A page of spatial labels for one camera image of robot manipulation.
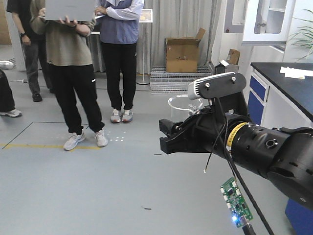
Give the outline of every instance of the gray laptop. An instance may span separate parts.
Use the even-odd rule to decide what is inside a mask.
[[[94,0],[45,0],[45,19],[57,21],[91,21],[94,17]]]

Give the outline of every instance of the white sneaker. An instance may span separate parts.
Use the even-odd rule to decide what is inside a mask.
[[[94,134],[94,138],[97,140],[98,147],[104,147],[109,143],[108,139],[104,135],[104,130],[96,132]]]
[[[8,111],[8,112],[0,112],[0,115],[16,118],[16,117],[22,116],[22,112],[20,110],[13,109],[13,110]]]
[[[131,122],[133,120],[133,111],[131,109],[125,110],[122,122]]]
[[[72,135],[69,137],[68,141],[65,142],[63,145],[64,150],[72,150],[76,147],[76,145],[86,139],[84,132],[81,135],[77,135],[76,133],[72,133]]]
[[[2,70],[12,70],[14,68],[14,64],[10,61],[2,60],[0,61],[0,69]]]
[[[110,120],[112,123],[119,123],[121,122],[121,116],[122,116],[122,112],[120,110],[113,109]]]

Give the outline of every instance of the metal grate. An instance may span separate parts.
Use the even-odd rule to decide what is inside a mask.
[[[188,84],[210,76],[208,67],[201,66],[197,72],[166,72],[165,67],[152,67],[150,77],[151,94],[186,94]]]

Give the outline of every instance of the person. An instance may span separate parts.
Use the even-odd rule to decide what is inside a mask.
[[[139,18],[144,0],[102,0],[95,9],[99,18],[100,40],[106,66],[108,94],[113,108],[112,123],[133,120],[133,100],[136,91],[136,49]],[[123,97],[119,90],[123,74]]]
[[[82,120],[76,107],[76,95],[87,115],[90,129],[95,133],[97,145],[104,147],[108,140],[104,133],[104,123],[97,103],[96,82],[91,60],[91,52],[86,37],[95,25],[92,22],[46,21],[45,0],[31,2],[31,26],[38,34],[46,37],[47,60],[52,74],[55,96],[63,112],[68,132],[71,133],[64,144],[64,150],[71,150],[86,137]]]
[[[20,117],[22,112],[15,109],[15,102],[12,95],[6,74],[1,69],[10,70],[14,67],[10,61],[0,61],[0,115],[12,118]]]
[[[47,68],[45,37],[36,34],[30,27],[30,2],[31,0],[8,0],[6,11],[12,13],[14,24],[20,34],[25,55],[26,76],[33,101],[40,102],[43,98],[38,83],[38,60],[48,89],[51,93],[54,93],[54,89]]]

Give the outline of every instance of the white sleeve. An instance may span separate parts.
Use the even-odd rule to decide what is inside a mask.
[[[107,15],[121,21],[139,20],[144,2],[144,0],[133,0],[131,6],[124,9],[108,7]]]

